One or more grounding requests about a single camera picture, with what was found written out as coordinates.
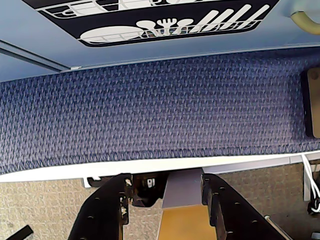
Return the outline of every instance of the bolt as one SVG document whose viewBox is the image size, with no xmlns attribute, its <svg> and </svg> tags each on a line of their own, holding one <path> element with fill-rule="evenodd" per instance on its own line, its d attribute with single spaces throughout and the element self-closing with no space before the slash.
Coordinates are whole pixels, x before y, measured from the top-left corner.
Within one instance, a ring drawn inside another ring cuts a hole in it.
<svg viewBox="0 0 320 240">
<path fill-rule="evenodd" d="M 132 186 L 131 180 L 129 178 L 125 180 L 125 183 L 127 186 Z"/>
<path fill-rule="evenodd" d="M 124 206 L 122 206 L 121 207 L 121 215 L 123 216 L 123 215 L 125 215 L 127 213 L 127 209 L 124 207 Z"/>
</svg>

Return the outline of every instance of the white cable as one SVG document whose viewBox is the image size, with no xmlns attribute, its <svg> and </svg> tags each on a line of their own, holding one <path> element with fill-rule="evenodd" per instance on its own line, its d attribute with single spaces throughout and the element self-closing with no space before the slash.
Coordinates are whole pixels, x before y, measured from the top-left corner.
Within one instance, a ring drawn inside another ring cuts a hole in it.
<svg viewBox="0 0 320 240">
<path fill-rule="evenodd" d="M 314 197 L 316 197 L 316 195 L 320 198 L 320 190 L 312 176 L 312 170 L 311 170 L 311 166 L 310 166 L 310 163 L 306 157 L 306 155 L 302 155 L 302 161 L 303 161 L 303 164 L 304 164 L 304 168 L 305 168 L 305 172 L 310 180 L 310 183 L 311 183 L 311 188 L 313 190 L 313 195 Z"/>
<path fill-rule="evenodd" d="M 305 169 L 305 172 L 307 174 L 307 177 L 309 178 L 310 180 L 310 184 L 311 184 L 311 189 L 312 189 L 312 193 L 313 193 L 313 198 L 316 199 L 317 197 L 320 198 L 320 190 L 313 178 L 313 174 L 312 174 L 312 169 L 311 169 L 311 166 L 310 166 L 310 162 L 308 161 L 308 158 L 306 157 L 306 155 L 302 155 L 302 162 L 303 162 L 303 165 L 304 165 L 304 169 Z M 320 204 L 319 206 L 317 207 L 317 203 L 315 202 L 314 203 L 314 207 L 316 208 L 313 208 L 311 207 L 311 210 L 315 213 L 320 213 Z"/>
</svg>

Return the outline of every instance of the fork icon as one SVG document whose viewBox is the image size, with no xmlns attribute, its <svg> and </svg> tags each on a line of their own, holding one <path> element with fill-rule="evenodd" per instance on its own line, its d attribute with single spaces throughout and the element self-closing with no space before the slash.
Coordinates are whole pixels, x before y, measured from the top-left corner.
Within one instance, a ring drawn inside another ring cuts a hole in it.
<svg viewBox="0 0 320 240">
<path fill-rule="evenodd" d="M 170 27 L 172 25 L 175 25 L 177 23 L 177 19 L 176 18 L 168 18 L 168 19 L 162 19 L 162 20 L 158 20 L 156 21 L 156 23 L 159 26 L 162 26 L 164 28 L 164 36 L 170 36 Z"/>
</svg>

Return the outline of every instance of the beige carpet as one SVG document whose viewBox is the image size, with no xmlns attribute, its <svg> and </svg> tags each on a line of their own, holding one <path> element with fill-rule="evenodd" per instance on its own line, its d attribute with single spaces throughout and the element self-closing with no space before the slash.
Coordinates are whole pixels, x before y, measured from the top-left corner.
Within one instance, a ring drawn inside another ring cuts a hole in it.
<svg viewBox="0 0 320 240">
<path fill-rule="evenodd" d="M 320 231 L 320 219 L 307 214 L 303 202 L 302 164 L 221 175 L 258 211 L 271 218 L 295 240 L 310 239 Z M 29 224 L 33 240 L 66 240 L 84 200 L 94 191 L 80 179 L 0 183 L 0 240 Z M 125 240 L 156 240 L 161 204 L 151 208 L 130 206 Z"/>
</svg>

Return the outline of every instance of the cutlery icon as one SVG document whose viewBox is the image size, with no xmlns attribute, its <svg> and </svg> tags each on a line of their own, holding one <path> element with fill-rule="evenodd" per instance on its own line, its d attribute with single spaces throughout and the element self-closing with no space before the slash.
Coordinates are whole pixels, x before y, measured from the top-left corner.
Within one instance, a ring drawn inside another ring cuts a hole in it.
<svg viewBox="0 0 320 240">
<path fill-rule="evenodd" d="M 234 22 L 238 21 L 239 18 L 242 17 L 242 15 L 244 15 L 246 12 L 248 12 L 248 10 L 251 8 L 250 4 L 246 4 L 244 5 L 238 12 L 236 12 L 235 15 L 233 15 L 227 23 L 223 24 L 222 27 L 220 27 L 219 30 L 225 30 L 227 28 L 229 28 Z"/>
<path fill-rule="evenodd" d="M 161 37 L 162 35 L 155 29 L 156 23 L 150 20 L 137 21 L 136 25 L 139 28 L 144 28 L 150 30 L 156 37 Z"/>
<path fill-rule="evenodd" d="M 261 7 L 258 11 L 256 11 L 251 17 L 249 17 L 245 22 L 243 22 L 240 26 L 238 26 L 236 29 L 243 29 L 245 26 L 250 24 L 252 21 L 256 20 L 261 14 L 263 14 L 265 11 L 267 11 L 270 8 L 268 4 Z"/>
<path fill-rule="evenodd" d="M 214 29 L 216 26 L 218 26 L 223 20 L 225 20 L 227 17 L 229 17 L 231 14 L 234 13 L 234 10 L 231 8 L 228 8 L 223 13 L 221 13 L 220 16 L 218 16 L 215 20 L 213 20 L 211 23 L 209 23 L 202 32 L 207 32 L 212 29 Z"/>
<path fill-rule="evenodd" d="M 158 20 L 156 21 L 156 23 L 159 26 L 162 26 L 164 28 L 164 36 L 170 36 L 170 27 L 172 25 L 175 25 L 177 23 L 177 19 L 176 18 L 168 18 L 168 19 L 162 19 L 162 20 Z"/>
<path fill-rule="evenodd" d="M 208 24 L 212 19 L 214 19 L 217 15 L 219 14 L 219 11 L 217 10 L 211 10 L 204 18 L 202 18 L 197 25 L 195 25 L 191 31 L 189 32 L 190 34 L 192 33 L 197 33 L 199 32 L 202 27 L 206 24 Z"/>
<path fill-rule="evenodd" d="M 178 21 L 176 24 L 179 26 L 171 35 L 178 35 L 181 34 L 181 30 L 183 27 L 186 27 L 187 25 L 190 25 L 194 22 L 191 18 L 186 18 Z"/>
</svg>

